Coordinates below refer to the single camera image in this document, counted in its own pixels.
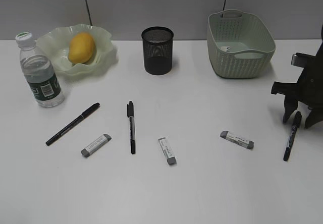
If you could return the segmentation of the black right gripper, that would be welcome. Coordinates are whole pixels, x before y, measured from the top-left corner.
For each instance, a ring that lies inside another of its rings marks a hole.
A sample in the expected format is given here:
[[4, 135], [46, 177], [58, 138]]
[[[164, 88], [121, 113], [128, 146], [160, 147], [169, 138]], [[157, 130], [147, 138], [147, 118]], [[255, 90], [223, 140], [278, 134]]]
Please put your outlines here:
[[301, 67], [297, 82], [274, 82], [271, 94], [282, 94], [294, 99], [284, 99], [283, 123], [285, 124], [291, 114], [297, 109], [298, 101], [307, 105], [310, 110], [305, 120], [306, 129], [322, 122], [322, 54], [315, 56], [296, 53], [292, 56], [292, 65]]

